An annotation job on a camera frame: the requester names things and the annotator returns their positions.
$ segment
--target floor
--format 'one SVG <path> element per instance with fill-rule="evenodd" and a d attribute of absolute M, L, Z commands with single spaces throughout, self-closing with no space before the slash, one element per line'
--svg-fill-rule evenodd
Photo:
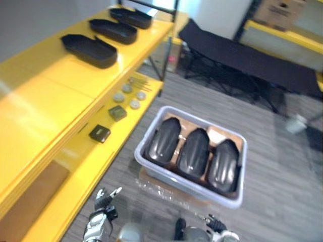
<path fill-rule="evenodd" d="M 186 69 L 189 65 L 191 58 L 191 54 L 189 52 L 184 51 L 183 57 L 180 58 L 179 64 L 177 66 L 177 73 L 180 76 L 184 76 Z M 244 90 L 252 90 L 254 85 L 250 83 L 250 80 L 245 75 L 237 75 L 236 72 L 233 71 L 224 71 L 222 66 L 215 67 L 213 64 L 208 62 L 199 62 L 196 61 L 192 67 L 193 73 L 190 72 L 189 76 L 193 75 L 194 78 L 189 78 L 191 82 L 197 83 L 199 85 L 207 86 L 212 90 L 216 90 L 218 92 L 224 93 L 224 89 L 233 90 L 234 96 L 240 100 L 249 102 L 252 100 L 250 95 L 245 95 Z M 209 81 L 205 76 L 209 74 L 211 70 L 211 77 L 217 81 Z M 295 93 L 290 93 L 280 88 L 273 88 L 270 85 L 264 85 L 264 83 L 259 83 L 262 85 L 262 88 L 268 89 L 268 95 L 270 100 L 273 102 L 274 106 L 279 110 L 280 115 L 285 117 L 290 117 L 294 114 L 299 114 L 306 118 L 307 120 L 311 120 L 313 117 L 316 117 L 320 114 L 315 120 L 311 120 L 307 125 L 317 129 L 320 132 L 323 132 L 323 115 L 322 115 L 322 98 L 312 98 L 305 95 L 299 95 Z M 255 102 L 256 106 L 270 109 L 271 107 L 263 98 L 259 99 Z"/>
<path fill-rule="evenodd" d="M 142 71 L 152 73 L 149 68 Z M 176 191 L 159 187 L 142 175 L 139 177 L 141 166 L 134 160 L 134 150 L 164 105 L 182 109 L 246 138 L 244 201 L 239 209 L 191 202 Z M 62 241 L 82 241 L 99 188 L 112 191 L 119 186 L 124 189 L 113 201 L 119 218 L 114 221 L 112 238 L 123 224 L 135 221 L 142 224 L 146 242 L 168 240 L 173 237 L 178 217 L 185 218 L 189 225 L 206 228 L 195 214 L 212 213 L 239 234 L 241 241 L 323 241 L 321 148 L 313 148 L 312 136 L 307 132 L 288 133 L 284 129 L 285 120 L 268 109 L 168 73 L 162 96 L 144 115 Z"/>

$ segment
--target black tray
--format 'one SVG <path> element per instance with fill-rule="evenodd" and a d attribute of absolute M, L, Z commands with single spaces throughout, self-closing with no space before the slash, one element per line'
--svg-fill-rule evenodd
<path fill-rule="evenodd" d="M 81 34 L 68 34 L 61 41 L 66 50 L 98 68 L 108 68 L 117 60 L 117 49 L 96 36 L 90 39 Z"/>
<path fill-rule="evenodd" d="M 130 11 L 128 9 L 110 9 L 112 18 L 120 22 L 131 24 L 141 29 L 148 29 L 151 26 L 152 17 L 139 10 Z"/>
<path fill-rule="evenodd" d="M 188 179 L 198 182 L 205 172 L 209 156 L 209 137 L 204 129 L 189 134 L 177 158 L 177 169 Z"/>
<path fill-rule="evenodd" d="M 89 23 L 93 31 L 123 44 L 131 44 L 137 39 L 137 29 L 128 24 L 105 19 L 92 19 Z"/>
<path fill-rule="evenodd" d="M 163 121 L 144 152 L 145 158 L 160 166 L 168 165 L 177 147 L 180 132 L 181 124 L 177 118 Z"/>
<path fill-rule="evenodd" d="M 232 193 L 236 190 L 239 176 L 239 151 L 235 143 L 226 139 L 217 145 L 207 173 L 207 181 L 212 190 Z"/>

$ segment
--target small square object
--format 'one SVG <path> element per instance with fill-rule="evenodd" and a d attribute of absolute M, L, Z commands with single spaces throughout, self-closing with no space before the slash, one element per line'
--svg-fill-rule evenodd
<path fill-rule="evenodd" d="M 119 121 L 127 116 L 127 112 L 120 105 L 109 109 L 109 113 L 115 121 Z"/>
<path fill-rule="evenodd" d="M 111 134 L 111 131 L 108 128 L 103 127 L 101 125 L 97 125 L 91 131 L 89 136 L 96 141 L 104 143 L 110 134 Z"/>

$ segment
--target plastic bin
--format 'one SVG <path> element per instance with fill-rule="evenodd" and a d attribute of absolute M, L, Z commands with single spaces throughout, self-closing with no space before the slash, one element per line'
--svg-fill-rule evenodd
<path fill-rule="evenodd" d="M 152 139 L 155 130 L 161 125 L 164 116 L 167 113 L 172 113 L 174 115 L 178 115 L 186 120 L 189 120 L 192 123 L 195 123 L 199 125 L 201 128 L 207 129 L 209 126 L 215 126 L 218 128 L 221 128 L 228 133 L 231 133 L 233 135 L 236 135 L 240 137 L 243 140 L 243 146 L 242 150 L 239 155 L 239 161 L 238 164 L 241 165 L 240 174 L 238 177 L 238 185 L 237 185 L 237 196 L 235 198 L 228 198 L 221 194 L 218 194 L 214 191 L 211 191 L 197 183 L 194 183 L 178 174 L 175 174 L 161 166 L 158 166 L 148 160 L 146 160 L 143 157 L 143 152 L 146 149 L 147 145 L 149 144 L 149 141 Z M 193 116 L 189 113 L 186 113 L 184 111 L 181 111 L 177 108 L 171 107 L 171 106 L 164 106 L 162 107 L 159 112 L 157 113 L 157 116 L 149 126 L 148 130 L 146 131 L 143 139 L 138 144 L 136 150 L 135 150 L 135 159 L 144 167 L 146 167 L 147 173 L 156 178 L 159 179 L 173 187 L 176 187 L 178 189 L 183 190 L 184 192 L 187 192 L 201 200 L 209 200 L 213 202 L 220 203 L 228 208 L 236 209 L 241 206 L 242 200 L 243 200 L 243 184 L 244 184 L 244 175 L 245 175 L 245 167 L 246 167 L 246 155 L 247 155 L 247 141 L 246 139 L 241 136 L 240 134 L 237 134 L 233 131 L 230 131 L 228 129 L 225 129 L 221 126 L 215 125 L 213 123 L 210 123 L 208 121 L 205 121 L 203 119 L 200 119 L 196 116 Z"/>

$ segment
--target wall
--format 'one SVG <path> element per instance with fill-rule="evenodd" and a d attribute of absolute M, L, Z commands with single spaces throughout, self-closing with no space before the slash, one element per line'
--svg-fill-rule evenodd
<path fill-rule="evenodd" d="M 0 1 L 0 62 L 110 5 L 110 0 Z"/>
<path fill-rule="evenodd" d="M 171 8 L 173 0 L 154 0 L 154 4 Z M 251 0 L 180 0 L 179 10 L 204 30 L 233 39 Z"/>

